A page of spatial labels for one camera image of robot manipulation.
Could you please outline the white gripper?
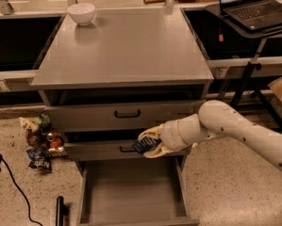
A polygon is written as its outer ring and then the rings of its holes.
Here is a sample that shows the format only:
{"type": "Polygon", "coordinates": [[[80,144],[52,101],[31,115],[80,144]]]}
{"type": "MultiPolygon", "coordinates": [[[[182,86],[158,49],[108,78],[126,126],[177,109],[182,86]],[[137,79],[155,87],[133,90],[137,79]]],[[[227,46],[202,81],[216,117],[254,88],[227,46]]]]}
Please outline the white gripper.
{"type": "Polygon", "coordinates": [[[159,126],[146,129],[139,134],[138,140],[158,140],[161,143],[154,150],[150,150],[144,154],[146,158],[158,158],[167,152],[179,152],[187,147],[187,144],[180,136],[178,129],[178,120],[167,121],[159,126]]]}

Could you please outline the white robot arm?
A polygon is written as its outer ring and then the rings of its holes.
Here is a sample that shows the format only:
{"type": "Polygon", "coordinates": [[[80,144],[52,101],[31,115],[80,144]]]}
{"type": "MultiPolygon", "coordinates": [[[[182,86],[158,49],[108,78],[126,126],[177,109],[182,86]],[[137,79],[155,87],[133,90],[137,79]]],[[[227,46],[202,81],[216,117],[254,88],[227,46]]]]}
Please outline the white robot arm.
{"type": "Polygon", "coordinates": [[[191,116],[145,130],[133,148],[147,158],[157,158],[219,136],[242,142],[282,171],[282,134],[248,121],[217,100],[204,102],[191,116]]]}

